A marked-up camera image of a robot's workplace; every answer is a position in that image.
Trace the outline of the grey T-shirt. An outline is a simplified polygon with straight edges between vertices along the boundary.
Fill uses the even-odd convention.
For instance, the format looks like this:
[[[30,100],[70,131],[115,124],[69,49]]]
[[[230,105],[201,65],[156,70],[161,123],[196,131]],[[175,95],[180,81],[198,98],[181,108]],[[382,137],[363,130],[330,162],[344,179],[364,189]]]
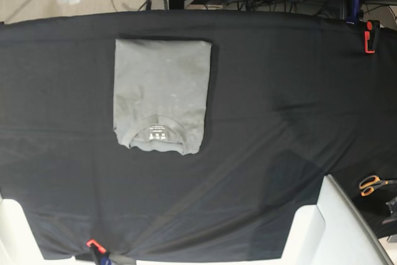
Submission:
[[[212,44],[200,40],[115,42],[113,127],[120,145],[199,152]]]

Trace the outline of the black table cloth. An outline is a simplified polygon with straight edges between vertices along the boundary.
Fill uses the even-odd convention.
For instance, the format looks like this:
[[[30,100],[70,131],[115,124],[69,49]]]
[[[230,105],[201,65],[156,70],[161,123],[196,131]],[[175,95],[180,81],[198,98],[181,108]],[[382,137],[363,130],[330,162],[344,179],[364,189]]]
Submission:
[[[112,129],[117,38],[213,45],[200,152],[145,153]],[[343,20],[146,11],[1,26],[1,194],[47,259],[91,238],[145,261],[278,258],[294,213],[333,175],[377,237],[396,187],[396,32],[373,54]]]

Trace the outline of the orange black clamp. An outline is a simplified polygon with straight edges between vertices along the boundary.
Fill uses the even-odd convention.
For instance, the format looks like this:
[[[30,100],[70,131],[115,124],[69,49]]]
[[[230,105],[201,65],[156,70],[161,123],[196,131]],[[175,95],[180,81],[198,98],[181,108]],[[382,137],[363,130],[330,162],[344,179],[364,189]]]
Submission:
[[[86,245],[90,249],[91,257],[96,265],[112,265],[110,253],[96,240],[91,239]]]

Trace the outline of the red clamp on right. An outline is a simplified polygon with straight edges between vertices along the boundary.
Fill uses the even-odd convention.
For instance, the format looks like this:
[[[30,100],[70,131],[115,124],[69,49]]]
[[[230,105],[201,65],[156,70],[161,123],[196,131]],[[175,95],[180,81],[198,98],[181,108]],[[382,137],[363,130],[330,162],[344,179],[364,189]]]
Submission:
[[[380,22],[378,20],[368,20],[367,29],[364,32],[365,53],[375,53],[378,43],[379,32]]]

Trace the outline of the blue clamp on right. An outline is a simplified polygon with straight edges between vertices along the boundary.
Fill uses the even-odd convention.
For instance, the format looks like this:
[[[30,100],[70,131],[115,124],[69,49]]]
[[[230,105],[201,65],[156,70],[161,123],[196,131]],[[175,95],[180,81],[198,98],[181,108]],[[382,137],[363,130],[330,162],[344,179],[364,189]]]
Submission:
[[[348,6],[348,13],[345,21],[350,25],[357,25],[362,21],[364,12],[361,10],[360,0],[350,0]]]

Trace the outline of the orange handled scissors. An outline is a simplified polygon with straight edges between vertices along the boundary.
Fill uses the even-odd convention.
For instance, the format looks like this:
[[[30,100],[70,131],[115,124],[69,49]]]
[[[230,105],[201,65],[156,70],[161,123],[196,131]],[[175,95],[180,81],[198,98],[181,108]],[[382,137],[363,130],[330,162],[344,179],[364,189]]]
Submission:
[[[377,189],[396,184],[396,179],[381,179],[377,175],[367,176],[359,182],[359,191],[362,197],[373,194]]]

